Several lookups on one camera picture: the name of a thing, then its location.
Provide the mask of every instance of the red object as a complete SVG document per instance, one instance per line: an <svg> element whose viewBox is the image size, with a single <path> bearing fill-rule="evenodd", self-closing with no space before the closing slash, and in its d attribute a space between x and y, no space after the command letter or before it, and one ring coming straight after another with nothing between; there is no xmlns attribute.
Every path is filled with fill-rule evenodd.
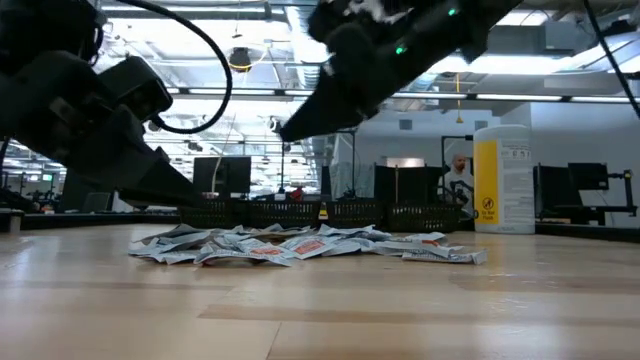
<svg viewBox="0 0 640 360"><path fill-rule="evenodd" d="M291 198L294 201L302 201L303 196L304 196L304 191L302 191L302 188L297 188L294 192L291 193Z"/></svg>

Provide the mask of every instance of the ceiling light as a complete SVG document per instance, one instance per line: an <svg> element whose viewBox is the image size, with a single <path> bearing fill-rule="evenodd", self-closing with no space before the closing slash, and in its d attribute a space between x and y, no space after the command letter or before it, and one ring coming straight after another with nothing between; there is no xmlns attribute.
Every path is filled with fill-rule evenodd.
<svg viewBox="0 0 640 360"><path fill-rule="evenodd" d="M512 101L560 101L562 96L552 95L504 95L504 94L478 94L478 100L512 100Z"/></svg>
<svg viewBox="0 0 640 360"><path fill-rule="evenodd" d="M225 89L193 88L193 89L189 89L189 93L194 95L224 95ZM270 96L270 95L275 95L275 90L233 89L232 94L233 95Z"/></svg>
<svg viewBox="0 0 640 360"><path fill-rule="evenodd" d="M102 6L100 7L102 11L140 11L140 8L135 6ZM243 12L255 12L255 8L224 8L218 6L167 6L167 10L173 12L230 12L230 13L243 13ZM284 14L284 10L282 9L272 9L272 13L274 14Z"/></svg>
<svg viewBox="0 0 640 360"><path fill-rule="evenodd" d="M612 104L628 104L629 99L626 97L613 97L613 96L574 96L570 100L571 102L582 103L612 103Z"/></svg>
<svg viewBox="0 0 640 360"><path fill-rule="evenodd" d="M311 90L285 90L284 94L288 96L311 96Z"/></svg>
<svg viewBox="0 0 640 360"><path fill-rule="evenodd" d="M466 94L451 94L438 92L411 93L399 92L394 95L398 99L440 99L440 100L463 100Z"/></svg>

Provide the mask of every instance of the person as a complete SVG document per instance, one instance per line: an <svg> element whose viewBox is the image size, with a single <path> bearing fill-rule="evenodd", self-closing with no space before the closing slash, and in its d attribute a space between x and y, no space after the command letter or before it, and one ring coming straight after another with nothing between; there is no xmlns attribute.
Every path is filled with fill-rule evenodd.
<svg viewBox="0 0 640 360"><path fill-rule="evenodd" d="M455 154L451 161L451 170L444 174L444 184L442 177L438 180L438 196L448 203L456 202L463 205L463 209L473 214L473 176L467 171L467 158L464 154Z"/></svg>

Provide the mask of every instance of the yellow label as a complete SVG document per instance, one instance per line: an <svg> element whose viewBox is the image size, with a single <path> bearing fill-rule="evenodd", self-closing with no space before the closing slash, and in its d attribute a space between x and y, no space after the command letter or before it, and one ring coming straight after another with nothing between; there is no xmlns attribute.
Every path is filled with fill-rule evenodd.
<svg viewBox="0 0 640 360"><path fill-rule="evenodd" d="M329 220L329 212L327 212L327 204L320 204L320 213L318 214L318 220Z"/></svg>
<svg viewBox="0 0 640 360"><path fill-rule="evenodd" d="M476 224L500 223L498 193L498 144L495 140L473 144L474 207Z"/></svg>

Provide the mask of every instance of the wooden surface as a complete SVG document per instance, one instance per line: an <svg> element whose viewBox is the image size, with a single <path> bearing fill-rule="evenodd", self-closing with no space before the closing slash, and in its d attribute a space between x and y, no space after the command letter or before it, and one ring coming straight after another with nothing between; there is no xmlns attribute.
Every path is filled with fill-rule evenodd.
<svg viewBox="0 0 640 360"><path fill-rule="evenodd" d="M169 228L0 238L0 359L640 359L638 245L450 236L488 248L483 266L363 255L202 268L126 255Z"/></svg>

